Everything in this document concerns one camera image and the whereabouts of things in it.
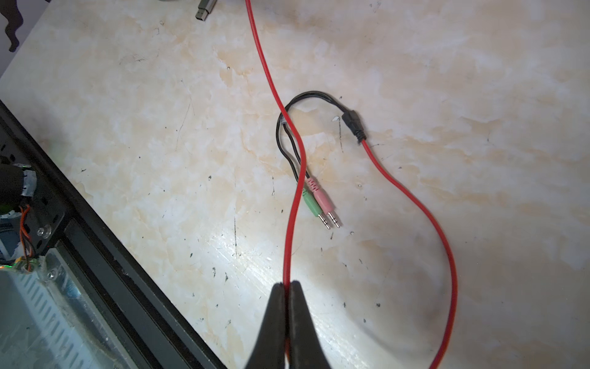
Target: black metal frame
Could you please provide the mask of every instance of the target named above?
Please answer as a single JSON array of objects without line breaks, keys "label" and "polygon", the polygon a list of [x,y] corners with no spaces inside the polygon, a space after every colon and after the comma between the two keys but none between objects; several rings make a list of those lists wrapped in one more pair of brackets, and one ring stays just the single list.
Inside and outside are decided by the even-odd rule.
[{"label": "black metal frame", "polygon": [[[0,155],[37,172],[27,217],[37,252],[60,250],[137,366],[225,368],[1,101],[0,127]],[[48,239],[35,234],[45,224],[53,228]]]}]

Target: table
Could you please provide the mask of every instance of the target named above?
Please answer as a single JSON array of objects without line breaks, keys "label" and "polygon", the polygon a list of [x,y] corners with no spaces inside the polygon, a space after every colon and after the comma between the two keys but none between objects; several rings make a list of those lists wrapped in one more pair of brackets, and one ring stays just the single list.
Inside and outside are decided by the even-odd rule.
[{"label": "table", "polygon": [[[254,2],[284,102],[358,111],[459,274],[443,367],[590,364],[584,1]],[[239,0],[53,0],[0,99],[229,368],[254,345],[295,189]],[[450,277],[420,210],[321,101],[292,110],[343,227],[301,208],[300,280],[334,368],[424,368]]]}]

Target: black cable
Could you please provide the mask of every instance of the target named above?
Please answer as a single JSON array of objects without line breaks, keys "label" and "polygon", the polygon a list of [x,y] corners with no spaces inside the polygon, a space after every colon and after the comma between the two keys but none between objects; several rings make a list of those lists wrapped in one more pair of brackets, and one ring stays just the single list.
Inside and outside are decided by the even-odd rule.
[{"label": "black cable", "polygon": [[[289,111],[289,109],[293,105],[298,103],[299,101],[304,100],[304,99],[309,99],[311,97],[316,97],[318,99],[322,99],[325,102],[336,106],[338,109],[340,109],[342,111],[342,113],[346,113],[349,111],[346,106],[342,105],[334,97],[328,95],[325,92],[321,92],[321,91],[308,91],[308,92],[300,93],[299,95],[297,95],[293,99],[291,99],[289,104],[287,104],[285,106],[285,110]],[[283,129],[285,130],[285,133],[287,134],[287,136],[289,137],[289,140],[291,141],[291,146],[293,147],[293,152],[295,153],[295,157],[297,158],[297,161],[299,162],[299,164],[301,164],[301,157],[299,157],[299,152],[297,151],[297,145],[295,144],[295,140],[293,139],[293,136],[291,136],[291,132],[287,128],[287,122],[283,119],[282,113],[279,114],[278,119],[277,119],[276,138],[277,138],[278,150],[281,152],[281,154],[283,154],[285,159],[289,162],[289,165],[291,165],[291,169],[293,170],[293,175],[295,176],[295,180],[299,180],[299,176],[297,175],[297,169],[295,169],[295,164],[293,163],[293,161],[291,160],[289,155],[285,152],[285,150],[281,146],[281,141],[279,138],[279,130],[280,130],[281,124],[283,124]],[[307,171],[305,172],[305,175],[306,175],[306,177],[309,178],[309,173]]]}]

